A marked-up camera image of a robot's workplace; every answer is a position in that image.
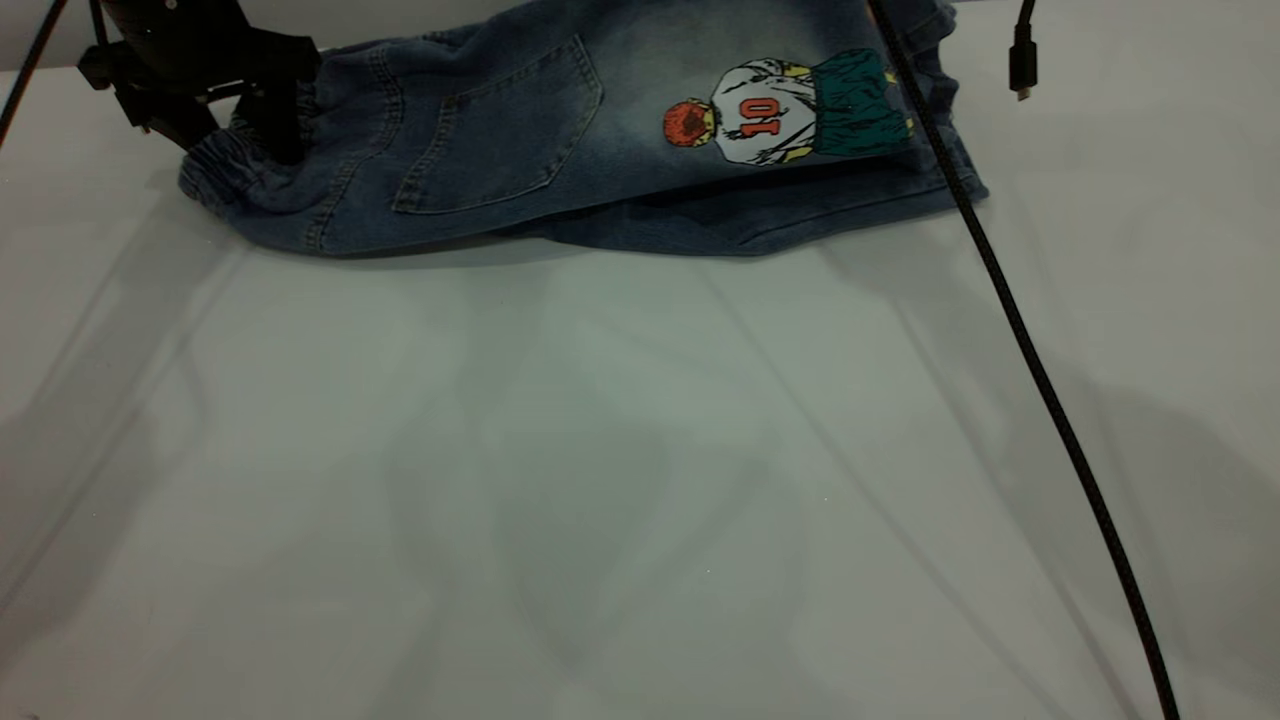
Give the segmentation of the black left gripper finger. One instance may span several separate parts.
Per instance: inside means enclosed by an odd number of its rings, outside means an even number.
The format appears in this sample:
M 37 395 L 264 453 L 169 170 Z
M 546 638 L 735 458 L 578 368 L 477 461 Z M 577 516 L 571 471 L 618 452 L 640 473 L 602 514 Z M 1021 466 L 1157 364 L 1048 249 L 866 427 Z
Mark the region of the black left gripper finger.
M 243 126 L 284 165 L 305 158 L 303 105 L 314 97 L 314 82 L 288 79 L 253 83 L 243 94 Z
M 119 104 L 128 122 L 145 133 L 159 133 L 189 151 L 220 126 L 206 105 L 195 97 L 170 94 L 120 94 Z

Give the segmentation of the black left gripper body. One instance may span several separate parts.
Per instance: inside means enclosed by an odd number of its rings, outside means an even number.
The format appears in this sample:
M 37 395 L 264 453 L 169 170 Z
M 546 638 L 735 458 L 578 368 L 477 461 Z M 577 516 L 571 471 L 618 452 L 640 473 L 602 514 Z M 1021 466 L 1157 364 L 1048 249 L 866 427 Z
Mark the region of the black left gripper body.
M 92 1 L 96 42 L 78 69 L 97 91 L 132 87 L 214 100 L 251 85 L 312 81 L 310 37 L 250 24 L 238 1 Z

